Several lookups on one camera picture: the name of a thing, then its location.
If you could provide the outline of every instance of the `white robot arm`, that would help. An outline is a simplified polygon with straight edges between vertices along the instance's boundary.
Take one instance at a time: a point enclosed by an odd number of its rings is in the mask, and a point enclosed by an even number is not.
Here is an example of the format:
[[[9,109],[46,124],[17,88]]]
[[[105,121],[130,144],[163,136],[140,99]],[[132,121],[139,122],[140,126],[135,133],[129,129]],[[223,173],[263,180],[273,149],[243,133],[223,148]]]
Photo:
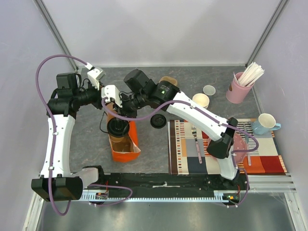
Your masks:
[[[236,177],[238,169],[234,156],[231,154],[234,130],[222,126],[222,124],[236,126],[236,119],[227,120],[213,114],[193,102],[173,84],[167,81],[155,84],[138,69],[131,71],[124,78],[124,82],[132,90],[132,94],[129,96],[124,93],[120,95],[115,85],[108,85],[102,90],[102,98],[105,99],[105,103],[114,102],[120,116],[136,117],[138,109],[144,106],[157,108],[168,101],[186,103],[169,104],[162,110],[187,120],[207,134],[211,139],[207,151],[217,159],[221,176],[229,180]]]
[[[125,83],[133,92],[132,95],[127,96],[125,94],[120,95],[119,90],[114,85],[103,87],[99,81],[104,75],[103,70],[92,66],[88,68],[90,69],[88,72],[90,83],[88,88],[83,90],[80,90],[80,87],[77,86],[75,73],[57,75],[58,89],[56,89],[56,93],[58,98],[52,97],[48,102],[57,126],[53,163],[50,167],[51,144],[54,134],[52,122],[49,118],[49,138],[44,166],[40,178],[32,179],[31,183],[31,188],[43,199],[49,200],[47,180],[50,170],[52,170],[52,190],[55,201],[78,200],[82,194],[82,189],[96,182],[99,175],[103,173],[101,166],[85,167],[76,174],[72,174],[69,167],[70,140],[77,111],[81,106],[87,104],[92,104],[101,109],[102,98],[105,99],[105,103],[114,102],[118,114],[127,117],[136,117],[137,110],[147,105],[157,108],[170,100],[186,102],[189,106],[174,103],[167,105],[162,110],[182,117],[206,133],[211,139],[207,150],[217,158],[221,176],[229,180],[236,177],[238,169],[231,154],[234,130],[221,126],[221,124],[236,126],[237,121],[235,119],[231,122],[230,119],[227,120],[211,113],[194,103],[176,86],[166,81],[155,84],[140,70],[136,69],[125,77]],[[214,117],[219,123],[205,115]]]

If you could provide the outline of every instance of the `metal fork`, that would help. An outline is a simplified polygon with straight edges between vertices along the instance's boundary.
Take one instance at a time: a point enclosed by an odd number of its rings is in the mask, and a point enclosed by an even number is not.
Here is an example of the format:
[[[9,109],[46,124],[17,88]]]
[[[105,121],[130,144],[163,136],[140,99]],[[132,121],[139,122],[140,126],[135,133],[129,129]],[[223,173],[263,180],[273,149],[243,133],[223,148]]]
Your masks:
[[[199,148],[199,142],[198,142],[198,139],[197,139],[197,128],[193,124],[192,124],[192,135],[194,137],[194,141],[196,142],[196,148],[197,148],[197,152],[198,152],[199,163],[202,164],[201,152],[200,152],[200,148]]]

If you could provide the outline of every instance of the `white cup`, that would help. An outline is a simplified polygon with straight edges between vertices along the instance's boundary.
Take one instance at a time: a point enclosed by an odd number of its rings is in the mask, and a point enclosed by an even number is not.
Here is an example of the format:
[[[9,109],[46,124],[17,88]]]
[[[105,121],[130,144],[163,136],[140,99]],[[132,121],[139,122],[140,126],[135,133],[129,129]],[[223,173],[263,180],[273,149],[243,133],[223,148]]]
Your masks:
[[[210,103],[210,99],[208,98],[208,96],[202,93],[195,94],[192,98],[192,101],[205,109],[207,109]]]
[[[206,85],[203,87],[203,92],[205,95],[211,96],[216,93],[216,89],[211,85]]]

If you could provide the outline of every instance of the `light blue mug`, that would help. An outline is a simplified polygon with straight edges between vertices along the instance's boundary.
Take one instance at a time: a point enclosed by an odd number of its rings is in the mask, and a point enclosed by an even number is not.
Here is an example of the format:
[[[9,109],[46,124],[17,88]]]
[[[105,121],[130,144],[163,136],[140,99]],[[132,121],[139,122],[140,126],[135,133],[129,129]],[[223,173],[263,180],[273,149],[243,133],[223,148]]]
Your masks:
[[[263,135],[269,131],[274,131],[281,128],[281,124],[276,123],[275,118],[266,113],[259,115],[258,119],[252,123],[251,126],[252,130],[257,135]]]

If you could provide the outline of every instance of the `placemat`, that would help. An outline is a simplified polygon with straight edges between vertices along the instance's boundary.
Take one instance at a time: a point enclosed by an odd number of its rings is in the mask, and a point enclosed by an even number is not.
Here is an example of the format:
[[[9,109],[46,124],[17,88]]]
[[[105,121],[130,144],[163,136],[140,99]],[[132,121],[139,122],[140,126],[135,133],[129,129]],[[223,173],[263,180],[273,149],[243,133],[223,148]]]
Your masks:
[[[244,167],[249,174],[282,174],[287,170],[279,153],[273,132],[265,135],[253,133],[251,123],[256,119],[238,119],[238,128],[244,130],[244,124],[248,133],[255,136],[259,142],[258,150],[249,153],[251,166],[248,165],[247,156],[239,167]],[[168,146],[169,146],[169,173],[170,174],[220,174],[220,168],[216,158],[207,153],[208,136],[197,129],[197,138],[201,150],[202,164],[199,163],[195,140],[192,134],[191,124],[185,120],[170,120],[168,122]],[[249,139],[249,149],[255,147],[252,139]]]

